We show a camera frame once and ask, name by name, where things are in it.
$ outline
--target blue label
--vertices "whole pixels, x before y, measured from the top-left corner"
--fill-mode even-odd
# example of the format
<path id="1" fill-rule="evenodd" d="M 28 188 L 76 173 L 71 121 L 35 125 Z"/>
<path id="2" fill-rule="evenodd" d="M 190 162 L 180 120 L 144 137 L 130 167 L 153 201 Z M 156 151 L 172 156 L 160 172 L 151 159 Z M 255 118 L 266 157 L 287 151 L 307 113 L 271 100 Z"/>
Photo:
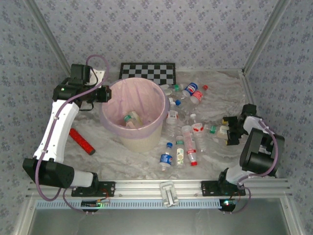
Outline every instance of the blue label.
<path id="1" fill-rule="evenodd" d="M 171 155 L 162 154 L 160 163 L 167 163 L 169 165 L 172 165 L 172 160 L 173 160 L 173 157 Z"/>
<path id="2" fill-rule="evenodd" d="M 190 95 L 192 95 L 197 89 L 198 89 L 197 84 L 191 82 L 184 90 L 188 91 Z"/>

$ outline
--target robotic arm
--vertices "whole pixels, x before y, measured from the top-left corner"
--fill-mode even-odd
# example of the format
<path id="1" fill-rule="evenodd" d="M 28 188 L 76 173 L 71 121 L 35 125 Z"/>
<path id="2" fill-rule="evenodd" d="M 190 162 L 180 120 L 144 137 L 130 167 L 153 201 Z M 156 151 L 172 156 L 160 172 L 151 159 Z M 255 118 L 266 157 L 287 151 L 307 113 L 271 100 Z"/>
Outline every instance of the robotic arm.
<path id="1" fill-rule="evenodd" d="M 262 118 L 256 116 L 256 106 L 252 104 L 244 105 L 239 118 L 223 118 L 224 124 L 229 126 L 227 145 L 239 144 L 239 138 L 242 134 L 249 136 L 238 165 L 221 172 L 217 181 L 202 181 L 203 196 L 245 195 L 245 190 L 240 190 L 237 187 L 237 183 L 240 184 L 239 180 L 251 174 L 263 174 L 271 169 L 273 165 L 275 149 L 270 133 L 274 135 L 277 141 L 278 157 L 273 170 L 268 175 L 275 176 L 284 150 L 285 139 L 269 130 L 268 127 L 263 127 L 260 121 L 262 121 Z"/>
<path id="2" fill-rule="evenodd" d="M 43 161 L 39 169 L 39 184 L 58 187 L 85 187 L 91 191 L 97 190 L 98 178 L 96 173 L 83 172 L 70 166 L 64 165 L 64 149 L 67 137 L 74 121 L 75 116 L 82 105 L 83 101 L 91 104 L 94 102 L 108 102 L 111 98 L 111 90 L 108 86 L 100 86 L 96 90 L 67 103 L 58 116 L 55 123 L 49 144 L 44 150 L 44 145 L 48 141 L 48 134 L 51 130 L 52 123 L 56 118 L 55 115 L 60 107 L 71 97 L 88 91 L 99 84 L 104 76 L 104 71 L 93 70 L 94 74 L 90 76 L 92 68 L 87 65 L 71 66 L 70 78 L 66 78 L 59 84 L 53 92 L 52 111 L 50 120 L 45 131 L 40 146 L 36 150 L 32 159 L 24 159 L 23 168 L 35 182 L 35 170 L 38 160 L 45 152 Z"/>

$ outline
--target metal clamp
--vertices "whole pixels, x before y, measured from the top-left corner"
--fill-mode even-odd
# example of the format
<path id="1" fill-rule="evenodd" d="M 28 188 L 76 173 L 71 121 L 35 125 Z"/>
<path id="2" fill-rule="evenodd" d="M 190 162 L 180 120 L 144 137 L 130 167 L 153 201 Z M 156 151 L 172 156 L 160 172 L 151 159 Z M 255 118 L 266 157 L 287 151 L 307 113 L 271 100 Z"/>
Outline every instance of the metal clamp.
<path id="1" fill-rule="evenodd" d="M 166 207 L 178 205 L 178 198 L 175 191 L 173 181 L 168 181 L 160 184 L 163 203 Z"/>

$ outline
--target green bottle cap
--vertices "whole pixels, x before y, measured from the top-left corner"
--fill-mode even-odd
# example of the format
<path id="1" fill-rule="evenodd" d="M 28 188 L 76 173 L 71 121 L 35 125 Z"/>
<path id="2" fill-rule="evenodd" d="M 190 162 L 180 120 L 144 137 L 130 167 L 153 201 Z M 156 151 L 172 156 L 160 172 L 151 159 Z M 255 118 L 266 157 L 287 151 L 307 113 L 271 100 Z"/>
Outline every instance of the green bottle cap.
<path id="1" fill-rule="evenodd" d="M 174 85 L 175 92 L 179 92 L 179 85 Z"/>
<path id="2" fill-rule="evenodd" d="M 184 141 L 176 141 L 176 144 L 184 144 Z"/>
<path id="3" fill-rule="evenodd" d="M 216 126 L 211 126 L 210 127 L 210 133 L 214 134 L 216 132 Z"/>
<path id="4" fill-rule="evenodd" d="M 132 117 L 130 116 L 130 115 L 126 115 L 125 117 L 124 117 L 124 121 L 125 122 L 127 122 L 129 119 L 131 119 Z"/>

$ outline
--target white marble surface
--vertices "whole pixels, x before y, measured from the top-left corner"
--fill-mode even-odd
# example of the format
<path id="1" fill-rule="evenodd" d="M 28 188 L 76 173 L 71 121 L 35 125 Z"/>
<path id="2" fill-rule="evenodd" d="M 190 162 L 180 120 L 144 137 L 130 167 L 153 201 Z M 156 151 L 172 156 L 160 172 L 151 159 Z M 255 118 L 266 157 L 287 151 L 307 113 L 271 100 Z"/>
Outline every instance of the white marble surface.
<path id="1" fill-rule="evenodd" d="M 112 74 L 110 81 L 117 74 Z M 203 122 L 221 123 L 224 116 L 237 116 L 247 102 L 239 78 L 216 71 L 177 72 L 177 82 L 187 84 L 197 81 L 207 84 L 209 90 L 196 108 Z M 160 143 L 146 153 L 133 153 L 126 149 L 119 138 L 105 130 L 99 121 L 99 104 L 91 112 L 80 112 L 73 127 L 96 149 L 89 156 L 71 137 L 65 150 L 65 161 L 76 169 L 96 172 L 104 180 L 131 179 L 217 179 L 219 173 L 239 162 L 246 137 L 240 145 L 226 146 L 225 141 L 207 134 L 208 151 L 198 159 L 198 166 L 187 164 L 183 168 L 172 167 L 167 172 L 158 164 L 161 151 L 168 139 L 162 136 Z"/>

